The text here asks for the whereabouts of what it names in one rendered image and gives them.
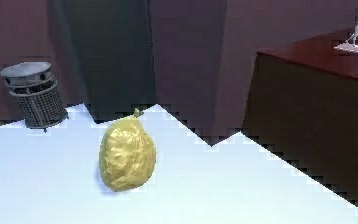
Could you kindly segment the grey mesh waste bin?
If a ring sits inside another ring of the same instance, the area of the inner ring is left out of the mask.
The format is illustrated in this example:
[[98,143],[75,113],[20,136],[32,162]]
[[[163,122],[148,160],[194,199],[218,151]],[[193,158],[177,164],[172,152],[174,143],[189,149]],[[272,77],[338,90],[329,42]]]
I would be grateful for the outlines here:
[[3,68],[0,75],[27,128],[47,131],[68,118],[49,62],[22,62]]

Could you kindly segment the dark grey door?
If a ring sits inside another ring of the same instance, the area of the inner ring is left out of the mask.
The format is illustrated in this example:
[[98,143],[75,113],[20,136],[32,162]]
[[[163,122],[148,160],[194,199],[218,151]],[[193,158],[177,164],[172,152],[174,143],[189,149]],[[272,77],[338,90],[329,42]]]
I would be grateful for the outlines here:
[[96,123],[156,103],[150,0],[48,0],[61,68]]

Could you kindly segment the yellow lumpy apple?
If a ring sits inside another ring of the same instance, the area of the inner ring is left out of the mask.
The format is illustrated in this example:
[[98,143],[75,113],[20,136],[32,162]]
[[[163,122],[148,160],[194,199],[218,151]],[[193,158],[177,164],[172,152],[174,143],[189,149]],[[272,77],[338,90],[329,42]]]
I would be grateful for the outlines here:
[[146,132],[138,108],[130,116],[114,121],[105,131],[99,150],[99,173],[102,182],[114,192],[138,188],[152,176],[157,151]]

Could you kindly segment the white figurine statue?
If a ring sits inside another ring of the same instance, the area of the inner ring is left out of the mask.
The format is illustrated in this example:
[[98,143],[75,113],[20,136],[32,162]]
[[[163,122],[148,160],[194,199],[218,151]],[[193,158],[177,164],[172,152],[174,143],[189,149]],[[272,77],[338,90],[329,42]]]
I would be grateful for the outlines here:
[[354,32],[341,44],[334,47],[335,50],[347,52],[347,53],[358,53],[358,17],[354,27]]

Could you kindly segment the dark red wooden cabinet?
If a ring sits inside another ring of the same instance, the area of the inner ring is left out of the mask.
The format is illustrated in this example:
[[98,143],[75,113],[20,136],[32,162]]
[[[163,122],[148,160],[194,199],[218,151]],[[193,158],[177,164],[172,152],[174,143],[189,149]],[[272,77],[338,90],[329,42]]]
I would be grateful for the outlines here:
[[358,207],[358,54],[339,30],[258,51],[243,133]]

